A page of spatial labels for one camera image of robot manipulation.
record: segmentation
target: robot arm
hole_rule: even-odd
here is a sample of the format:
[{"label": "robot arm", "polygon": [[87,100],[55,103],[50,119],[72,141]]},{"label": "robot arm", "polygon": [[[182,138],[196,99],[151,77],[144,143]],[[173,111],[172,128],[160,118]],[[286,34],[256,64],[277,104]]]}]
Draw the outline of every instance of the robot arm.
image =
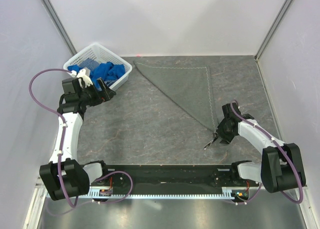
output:
[{"label": "robot arm", "polygon": [[[89,78],[90,71],[82,69],[76,76],[62,81],[64,94],[60,98],[58,112],[63,115],[65,124],[59,117],[59,129],[53,154],[49,164],[42,165],[39,170],[40,177],[55,200],[64,199],[59,176],[58,156],[61,155],[61,169],[64,186],[69,197],[87,194],[90,184],[102,176],[102,165],[99,162],[86,164],[84,167],[77,162],[77,146],[80,128],[88,106],[94,107],[111,100],[116,93],[111,90],[100,78],[98,83],[101,90],[97,90]],[[65,129],[63,148],[60,151],[60,138]]]},{"label": "robot arm", "polygon": [[251,115],[242,115],[236,103],[233,103],[232,106],[238,115],[241,115],[253,126],[239,119],[231,109],[231,104],[226,104],[222,106],[224,119],[217,127],[216,139],[220,138],[222,143],[229,144],[235,136],[244,137],[262,155],[261,163],[253,163],[251,161],[234,162],[232,165],[236,175],[242,179],[263,183],[270,193],[297,188],[298,183],[293,170],[275,146],[275,141],[286,152],[298,172],[302,186],[305,186],[306,176],[299,147],[294,143],[287,144],[270,134],[268,137],[256,128],[260,127],[262,129]]}]

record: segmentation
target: blue fabric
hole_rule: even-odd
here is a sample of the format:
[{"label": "blue fabric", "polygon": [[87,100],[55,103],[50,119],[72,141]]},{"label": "blue fabric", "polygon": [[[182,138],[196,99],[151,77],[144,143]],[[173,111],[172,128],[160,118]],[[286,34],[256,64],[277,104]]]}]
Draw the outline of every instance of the blue fabric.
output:
[{"label": "blue fabric", "polygon": [[68,70],[71,71],[76,71],[76,73],[78,74],[80,72],[80,70],[83,69],[83,67],[79,67],[78,65],[70,65],[68,66]]},{"label": "blue fabric", "polygon": [[126,73],[125,66],[123,64],[114,65],[112,62],[99,64],[98,62],[90,58],[84,60],[80,64],[80,66],[79,65],[68,66],[68,70],[76,71],[76,73],[79,73],[79,71],[85,67],[90,69],[91,81],[97,89],[101,89],[97,81],[98,78],[102,78],[105,84],[109,87]]},{"label": "blue fabric", "polygon": [[88,68],[91,72],[99,66],[99,62],[92,60],[91,58],[85,59],[80,63],[79,67]]}]

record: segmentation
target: table surface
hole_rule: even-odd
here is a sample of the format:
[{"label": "table surface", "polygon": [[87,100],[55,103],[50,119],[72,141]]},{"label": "table surface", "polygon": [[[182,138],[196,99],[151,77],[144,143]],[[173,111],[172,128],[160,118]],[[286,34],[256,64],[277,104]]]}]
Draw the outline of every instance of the table surface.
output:
[{"label": "table surface", "polygon": [[88,108],[80,130],[77,157],[81,164],[230,164],[259,162],[261,155],[244,138],[230,145],[218,142],[203,150],[211,131],[189,116],[151,84],[133,64],[150,66],[209,66],[218,120],[221,106],[239,101],[271,134],[277,135],[265,90],[253,56],[125,57],[132,64],[129,79],[106,103]]}]

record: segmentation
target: white wall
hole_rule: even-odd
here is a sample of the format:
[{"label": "white wall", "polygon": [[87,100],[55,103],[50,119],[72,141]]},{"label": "white wall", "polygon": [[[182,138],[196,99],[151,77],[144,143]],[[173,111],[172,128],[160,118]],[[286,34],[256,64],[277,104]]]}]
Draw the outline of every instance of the white wall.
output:
[{"label": "white wall", "polygon": [[260,60],[280,131],[300,146],[320,215],[320,4],[295,0]]},{"label": "white wall", "polygon": [[[0,0],[1,228],[22,228],[39,166],[48,163],[58,131],[57,117],[29,96],[29,81],[70,57],[40,0]],[[34,85],[36,97],[57,108],[64,76],[43,75]]]},{"label": "white wall", "polygon": [[254,55],[285,0],[51,0],[77,50]]}]

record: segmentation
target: gray cloth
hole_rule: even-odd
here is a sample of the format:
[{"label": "gray cloth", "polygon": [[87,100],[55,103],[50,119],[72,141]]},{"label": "gray cloth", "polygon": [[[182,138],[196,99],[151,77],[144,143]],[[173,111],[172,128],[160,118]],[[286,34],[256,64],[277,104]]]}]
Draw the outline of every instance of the gray cloth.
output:
[{"label": "gray cloth", "polygon": [[211,131],[218,120],[210,69],[206,67],[150,66],[134,61],[136,68],[160,91]]}]

